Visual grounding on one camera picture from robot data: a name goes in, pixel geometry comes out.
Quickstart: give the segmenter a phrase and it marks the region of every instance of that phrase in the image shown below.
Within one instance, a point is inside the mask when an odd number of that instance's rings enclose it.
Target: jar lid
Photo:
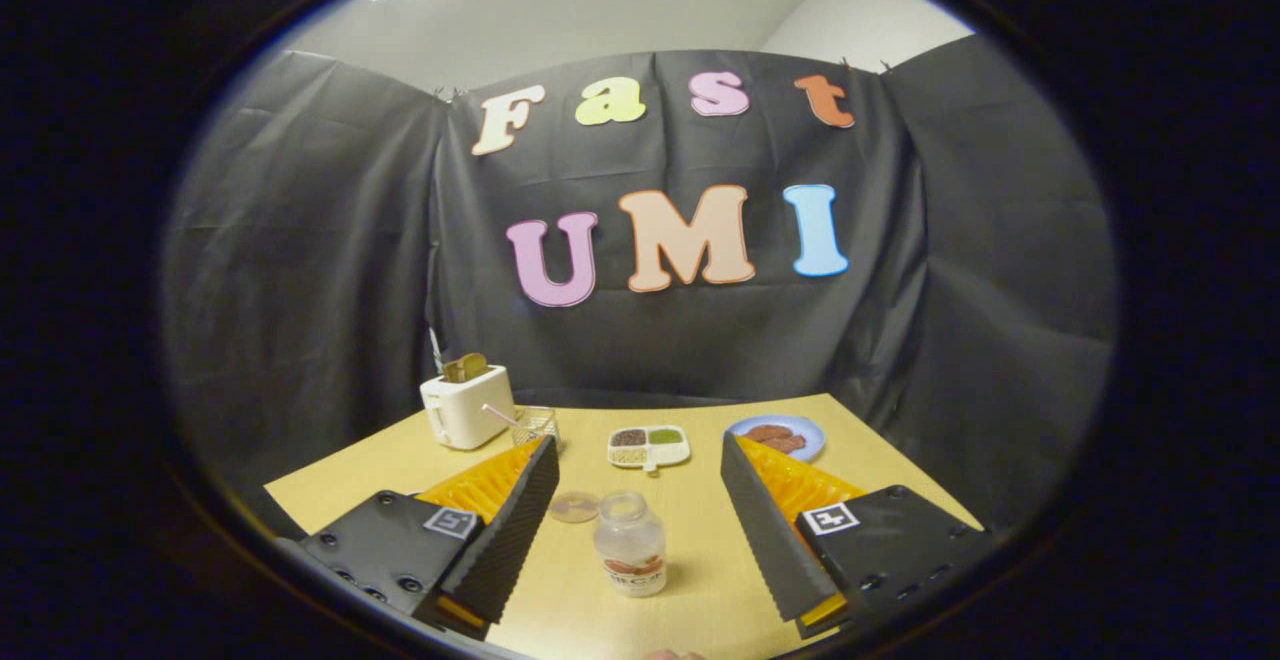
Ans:
[[[585,523],[600,509],[600,499],[590,492],[559,492],[552,498],[547,514],[562,523]]]

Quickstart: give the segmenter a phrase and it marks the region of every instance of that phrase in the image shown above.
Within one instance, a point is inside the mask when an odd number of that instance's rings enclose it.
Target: jar label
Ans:
[[[667,563],[662,555],[650,555],[639,564],[614,558],[600,560],[613,588],[625,595],[649,595],[667,585]]]

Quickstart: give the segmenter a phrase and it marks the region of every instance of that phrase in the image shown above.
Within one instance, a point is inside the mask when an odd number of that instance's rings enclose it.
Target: white wall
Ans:
[[[284,46],[421,90],[474,90],[611,54],[756,50],[801,1],[348,0]]]
[[[937,49],[973,31],[928,0],[804,0],[762,45],[765,52],[800,55],[883,72],[883,63]]]

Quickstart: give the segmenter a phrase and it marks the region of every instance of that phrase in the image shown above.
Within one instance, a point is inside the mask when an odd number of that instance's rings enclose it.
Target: plastic jar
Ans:
[[[666,531],[640,492],[608,492],[600,499],[595,555],[622,595],[644,597],[667,585]]]

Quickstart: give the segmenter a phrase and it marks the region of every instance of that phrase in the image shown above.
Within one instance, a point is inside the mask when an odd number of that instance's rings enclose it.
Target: white tray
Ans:
[[[613,437],[620,432],[626,432],[628,428],[636,428],[644,432],[645,443],[641,445],[613,445]],[[680,443],[649,443],[649,432],[659,431],[659,428],[672,428],[680,434]],[[622,460],[618,458],[618,452],[640,452],[640,458],[636,460]],[[609,434],[609,440],[604,446],[604,457],[620,468],[644,468],[644,472],[652,473],[658,469],[658,466],[675,466],[676,463],[684,463],[689,459],[689,436],[685,435],[684,428],[677,426],[639,426],[617,428]]]

